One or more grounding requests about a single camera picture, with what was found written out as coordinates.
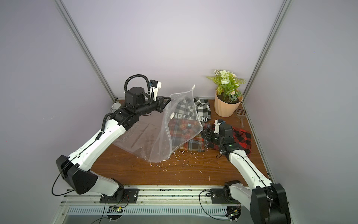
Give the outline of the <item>red black plaid shirt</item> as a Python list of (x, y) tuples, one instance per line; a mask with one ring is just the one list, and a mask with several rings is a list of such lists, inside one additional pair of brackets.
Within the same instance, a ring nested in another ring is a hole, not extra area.
[[(218, 138), (218, 135), (214, 134), (214, 128), (211, 128), (209, 125), (208, 128), (205, 128), (201, 132), (201, 137), (204, 140), (204, 145), (207, 148), (219, 150), (219, 146), (217, 144), (217, 140), (215, 138)], [(241, 148), (246, 152), (246, 154), (249, 156), (251, 154), (251, 138), (252, 135), (250, 132), (247, 132), (243, 129), (239, 128), (233, 128), (233, 138), (236, 143), (240, 144)]]

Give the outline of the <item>black white plaid shirt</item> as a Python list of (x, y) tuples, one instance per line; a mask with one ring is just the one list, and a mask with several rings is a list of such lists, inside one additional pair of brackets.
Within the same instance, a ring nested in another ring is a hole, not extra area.
[(199, 97), (185, 98), (176, 105), (172, 117), (187, 120), (198, 119), (200, 122), (209, 122), (211, 120), (209, 101)]

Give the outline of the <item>clear plastic vacuum bag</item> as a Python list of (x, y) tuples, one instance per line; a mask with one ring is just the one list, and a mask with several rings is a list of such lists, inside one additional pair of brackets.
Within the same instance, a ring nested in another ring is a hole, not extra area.
[(158, 163), (170, 158), (175, 151), (168, 123), (176, 105), (185, 98), (193, 98), (194, 90), (174, 93), (171, 101), (162, 113), (152, 112), (149, 116), (142, 116), (127, 132), (118, 137), (113, 145), (136, 155), (148, 162)]

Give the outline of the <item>multicolour plaid shirt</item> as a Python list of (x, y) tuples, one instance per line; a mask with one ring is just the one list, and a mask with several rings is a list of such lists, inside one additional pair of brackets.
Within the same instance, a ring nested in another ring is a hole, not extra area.
[(171, 119), (168, 123), (172, 149), (204, 152), (203, 126), (198, 120)]

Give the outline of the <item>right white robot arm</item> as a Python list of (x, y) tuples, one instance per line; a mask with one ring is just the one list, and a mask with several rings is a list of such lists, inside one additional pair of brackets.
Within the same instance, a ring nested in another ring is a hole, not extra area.
[(250, 211), (255, 224), (290, 224), (291, 215), (284, 187), (269, 180), (249, 159), (233, 136), (232, 126), (219, 119), (214, 129), (206, 129), (202, 138), (217, 145), (220, 155), (239, 171), (247, 187), (239, 181), (227, 182), (223, 188), (228, 203), (239, 203)]

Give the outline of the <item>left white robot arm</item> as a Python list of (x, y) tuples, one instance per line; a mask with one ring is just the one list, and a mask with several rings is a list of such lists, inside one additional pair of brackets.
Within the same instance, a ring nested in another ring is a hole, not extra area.
[(125, 90), (125, 103), (104, 116), (101, 129), (69, 156), (57, 158), (59, 176), (74, 192), (78, 195), (95, 192), (116, 201), (122, 199), (124, 186), (119, 181), (92, 172), (91, 168), (109, 145), (139, 121), (140, 116), (164, 111), (171, 98), (157, 93), (157, 87), (151, 87), (148, 93), (141, 87)]

